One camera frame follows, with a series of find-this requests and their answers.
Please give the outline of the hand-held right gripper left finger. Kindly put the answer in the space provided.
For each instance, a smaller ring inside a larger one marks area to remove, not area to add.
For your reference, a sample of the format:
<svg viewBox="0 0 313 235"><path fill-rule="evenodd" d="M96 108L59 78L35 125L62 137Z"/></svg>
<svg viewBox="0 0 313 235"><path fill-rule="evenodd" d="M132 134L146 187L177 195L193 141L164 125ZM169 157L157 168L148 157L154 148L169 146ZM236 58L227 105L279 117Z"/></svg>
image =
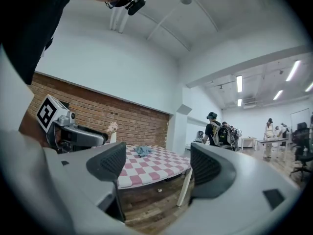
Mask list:
<svg viewBox="0 0 313 235"><path fill-rule="evenodd" d="M54 185L72 221L70 235L144 235L125 225L118 177L126 145L113 143L73 153L44 148Z"/></svg>

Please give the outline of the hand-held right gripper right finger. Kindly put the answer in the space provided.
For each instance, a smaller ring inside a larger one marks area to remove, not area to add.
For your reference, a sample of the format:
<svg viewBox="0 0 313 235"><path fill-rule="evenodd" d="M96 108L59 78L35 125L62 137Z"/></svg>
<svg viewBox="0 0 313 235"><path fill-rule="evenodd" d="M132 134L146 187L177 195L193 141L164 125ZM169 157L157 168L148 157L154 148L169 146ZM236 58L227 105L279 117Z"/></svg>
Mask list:
<svg viewBox="0 0 313 235"><path fill-rule="evenodd" d="M190 156L189 206L162 235L269 235L300 196L291 179L252 156L195 142Z"/></svg>

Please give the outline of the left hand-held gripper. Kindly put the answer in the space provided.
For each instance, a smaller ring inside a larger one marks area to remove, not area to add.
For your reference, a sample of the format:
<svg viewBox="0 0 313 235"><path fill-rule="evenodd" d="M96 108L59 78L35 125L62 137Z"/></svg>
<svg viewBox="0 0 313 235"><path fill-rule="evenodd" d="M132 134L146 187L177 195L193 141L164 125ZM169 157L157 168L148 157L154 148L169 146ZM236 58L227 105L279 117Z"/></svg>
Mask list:
<svg viewBox="0 0 313 235"><path fill-rule="evenodd" d="M72 152L73 147L102 146L109 139L107 133L75 125L75 113L49 94L42 101L36 119L45 132L49 147L58 153Z"/></svg>

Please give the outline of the blue towel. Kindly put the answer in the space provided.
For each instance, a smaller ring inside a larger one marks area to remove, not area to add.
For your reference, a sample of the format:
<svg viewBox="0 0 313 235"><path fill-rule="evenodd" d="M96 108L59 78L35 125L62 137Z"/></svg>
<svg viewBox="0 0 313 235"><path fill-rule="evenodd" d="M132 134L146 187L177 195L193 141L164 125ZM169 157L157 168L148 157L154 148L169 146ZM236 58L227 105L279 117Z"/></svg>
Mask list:
<svg viewBox="0 0 313 235"><path fill-rule="evenodd" d="M136 153L140 158L148 156L152 149L149 146L140 145L135 148Z"/></svg>

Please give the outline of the person's left forearm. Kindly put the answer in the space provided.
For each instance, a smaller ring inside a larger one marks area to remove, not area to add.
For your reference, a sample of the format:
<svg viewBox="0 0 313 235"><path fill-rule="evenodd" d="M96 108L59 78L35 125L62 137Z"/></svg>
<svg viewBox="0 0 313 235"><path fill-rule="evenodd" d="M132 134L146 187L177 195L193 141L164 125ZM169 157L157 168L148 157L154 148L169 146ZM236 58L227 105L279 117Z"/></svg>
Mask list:
<svg viewBox="0 0 313 235"><path fill-rule="evenodd" d="M45 131L28 111L26 111L24 117L22 118L19 132L35 139L42 147L49 147Z"/></svg>

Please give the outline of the white-legged dining table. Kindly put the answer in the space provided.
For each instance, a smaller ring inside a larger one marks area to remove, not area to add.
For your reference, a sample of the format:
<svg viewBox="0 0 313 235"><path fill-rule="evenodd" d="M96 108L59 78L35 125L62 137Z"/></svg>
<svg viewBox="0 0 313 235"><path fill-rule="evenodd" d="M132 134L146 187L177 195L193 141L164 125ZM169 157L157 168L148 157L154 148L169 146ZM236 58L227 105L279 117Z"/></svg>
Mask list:
<svg viewBox="0 0 313 235"><path fill-rule="evenodd" d="M187 169L183 173L155 183L134 188L120 189L121 201L128 208L137 208L140 205L151 205L160 201L174 202L174 206L182 206L187 197L188 190L192 187L193 170Z"/></svg>

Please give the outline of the black white backpack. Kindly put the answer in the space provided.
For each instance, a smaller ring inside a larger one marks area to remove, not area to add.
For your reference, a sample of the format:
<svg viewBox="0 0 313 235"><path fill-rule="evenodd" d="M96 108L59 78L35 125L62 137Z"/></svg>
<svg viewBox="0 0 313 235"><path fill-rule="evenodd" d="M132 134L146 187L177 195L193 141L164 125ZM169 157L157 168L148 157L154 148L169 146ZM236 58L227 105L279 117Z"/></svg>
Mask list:
<svg viewBox="0 0 313 235"><path fill-rule="evenodd" d="M214 133L214 143L218 147L230 146L234 144L234 135L228 125L220 125Z"/></svg>

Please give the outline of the small white table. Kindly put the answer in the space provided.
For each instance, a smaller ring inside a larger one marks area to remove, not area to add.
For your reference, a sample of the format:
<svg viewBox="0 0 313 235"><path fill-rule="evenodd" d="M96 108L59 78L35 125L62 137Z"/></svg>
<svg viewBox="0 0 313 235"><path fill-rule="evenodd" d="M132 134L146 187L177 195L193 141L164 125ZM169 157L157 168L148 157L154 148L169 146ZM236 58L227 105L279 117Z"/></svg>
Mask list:
<svg viewBox="0 0 313 235"><path fill-rule="evenodd" d="M243 150L244 148L254 148L256 140L256 138L252 137L241 138L241 150Z"/></svg>

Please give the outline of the pink white checkered tablecloth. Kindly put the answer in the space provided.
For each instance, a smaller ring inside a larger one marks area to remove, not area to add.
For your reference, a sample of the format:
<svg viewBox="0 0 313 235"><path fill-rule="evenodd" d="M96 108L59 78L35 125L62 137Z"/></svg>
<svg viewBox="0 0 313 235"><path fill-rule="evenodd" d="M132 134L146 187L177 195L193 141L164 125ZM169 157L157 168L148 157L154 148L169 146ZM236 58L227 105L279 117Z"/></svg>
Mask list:
<svg viewBox="0 0 313 235"><path fill-rule="evenodd" d="M152 145L151 152L140 157L134 145L127 145L126 162L117 180L118 189L141 187L182 174L190 169L190 158Z"/></svg>

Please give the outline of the dark long table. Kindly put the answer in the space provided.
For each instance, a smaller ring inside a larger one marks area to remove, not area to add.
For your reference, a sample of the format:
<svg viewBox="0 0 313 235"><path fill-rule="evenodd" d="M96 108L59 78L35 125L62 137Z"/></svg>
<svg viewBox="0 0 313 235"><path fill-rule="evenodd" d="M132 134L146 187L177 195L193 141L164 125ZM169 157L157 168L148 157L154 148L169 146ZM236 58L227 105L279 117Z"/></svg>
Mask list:
<svg viewBox="0 0 313 235"><path fill-rule="evenodd" d="M275 138L270 139L269 141L256 140L256 144L255 144L254 150L258 151L262 147L263 144L266 146L266 143L272 143L272 144L273 143L278 143L278 146L279 146L283 142L286 143L285 147L282 149L282 151L283 151L283 162L285 162L286 157L287 157L287 151L289 150L289 140L287 138L286 139L282 139L282 138L275 137Z"/></svg>

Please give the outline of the ceiling air conditioner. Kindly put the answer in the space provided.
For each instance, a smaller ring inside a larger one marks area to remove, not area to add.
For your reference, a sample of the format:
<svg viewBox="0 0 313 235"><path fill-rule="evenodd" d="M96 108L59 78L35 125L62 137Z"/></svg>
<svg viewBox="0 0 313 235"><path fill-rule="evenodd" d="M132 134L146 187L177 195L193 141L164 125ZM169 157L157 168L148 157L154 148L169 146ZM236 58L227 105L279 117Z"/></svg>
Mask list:
<svg viewBox="0 0 313 235"><path fill-rule="evenodd" d="M255 97L244 98L243 99L243 108L251 109L257 106L257 100Z"/></svg>

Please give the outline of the black office chair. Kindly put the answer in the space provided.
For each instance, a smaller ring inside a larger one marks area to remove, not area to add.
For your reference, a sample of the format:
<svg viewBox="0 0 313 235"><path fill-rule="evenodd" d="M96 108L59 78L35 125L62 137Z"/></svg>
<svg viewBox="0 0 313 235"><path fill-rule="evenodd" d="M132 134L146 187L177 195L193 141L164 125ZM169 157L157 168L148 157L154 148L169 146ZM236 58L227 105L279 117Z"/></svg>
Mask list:
<svg viewBox="0 0 313 235"><path fill-rule="evenodd" d="M308 169L308 162L313 162L313 152L311 151L311 139L310 128L306 122L299 123L297 129L292 134L292 143L295 148L295 161L300 162L300 167L295 167L290 173L290 177L294 173L300 173L300 182L303 182L305 173L312 173L311 169Z"/></svg>

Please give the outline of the person's black shirt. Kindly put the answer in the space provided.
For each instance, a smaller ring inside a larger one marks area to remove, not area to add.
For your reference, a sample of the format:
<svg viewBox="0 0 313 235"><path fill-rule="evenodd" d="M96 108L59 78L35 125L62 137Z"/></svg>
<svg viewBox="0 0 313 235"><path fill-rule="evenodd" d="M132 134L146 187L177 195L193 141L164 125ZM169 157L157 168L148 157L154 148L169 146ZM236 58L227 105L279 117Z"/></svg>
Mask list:
<svg viewBox="0 0 313 235"><path fill-rule="evenodd" d="M0 44L25 84L53 41L70 0L0 0Z"/></svg>

